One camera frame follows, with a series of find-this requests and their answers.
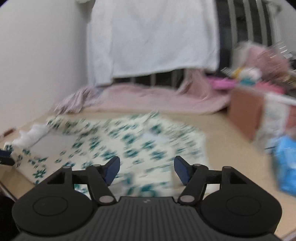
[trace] beige table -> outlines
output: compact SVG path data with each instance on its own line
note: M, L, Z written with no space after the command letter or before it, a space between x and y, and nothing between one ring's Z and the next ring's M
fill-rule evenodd
M122 115L124 113L85 112L71 116L98 119ZM277 189L268 156L258 152L252 144L248 143L228 122L223 113L202 116L165 114L165 116L194 125L206 133L206 149L212 169L221 170L223 166L232 166L272 194L281 203L283 209L282 219L275 234L285 241L291 240L291 236L288 234L296 229L296 197L289 196ZM35 122L44 123L46 118L47 116L43 116ZM24 126L22 130L29 130L30 126L31 123ZM8 136L6 140L13 140L18 135L16 132ZM0 142L0 147L2 146L4 146L4 142ZM2 165L0 165L0 180L16 198L21 197L33 187L33 184L16 170Z

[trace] pink blanket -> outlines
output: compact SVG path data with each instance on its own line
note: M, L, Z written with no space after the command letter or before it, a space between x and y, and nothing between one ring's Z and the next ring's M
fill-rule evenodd
M200 70L189 69L177 91L159 86L114 84L87 110L160 110L204 114L217 112L228 102L229 95L213 90Z

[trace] floral fabric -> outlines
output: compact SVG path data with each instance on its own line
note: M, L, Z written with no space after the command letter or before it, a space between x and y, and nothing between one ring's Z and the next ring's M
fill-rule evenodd
M182 190L173 169L173 160L182 156L190 164L207 165L205 136L197 128L173 122L158 113L132 115L108 120L70 119L57 116L48 120L51 131L76 135L76 141L51 156L5 144L18 169L38 184L62 166L82 170L106 164L120 157L120 171L110 186L120 196L175 196ZM75 189L88 195L86 185Z

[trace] folded fabric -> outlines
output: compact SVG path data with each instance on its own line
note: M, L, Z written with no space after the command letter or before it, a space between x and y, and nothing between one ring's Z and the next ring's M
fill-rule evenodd
M110 186L117 199L122 195L176 196L184 188L173 168L176 155L190 164L208 166L205 135L195 127L170 121L158 113L108 120L57 116L49 119L45 129L48 128L49 133L59 136L52 136L43 146L41 142L46 138L40 138L43 132L36 134L34 145L5 144L5 150L12 152L16 161L15 168L35 184L63 166L81 170L93 164L104 165L119 156L120 171ZM60 135L67 140L61 141ZM53 138L59 139L58 145ZM83 185L77 184L75 189L88 193Z
M228 102L229 95L213 90L200 70L189 69L178 91L132 83L114 84L86 110L161 110L204 114L217 112Z
M219 64L214 0L96 1L91 36L97 84Z
M66 97L56 106L54 111L57 112L58 115L79 113L83 107L95 104L103 90L103 87L83 87L76 93Z

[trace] ribbed black surface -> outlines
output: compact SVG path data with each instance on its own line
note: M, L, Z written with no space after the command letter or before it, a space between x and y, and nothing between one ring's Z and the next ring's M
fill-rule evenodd
M39 238L21 234L15 241L279 241L274 235L244 239L208 227L191 207L172 198L124 197L118 204L98 209L92 220L69 235Z

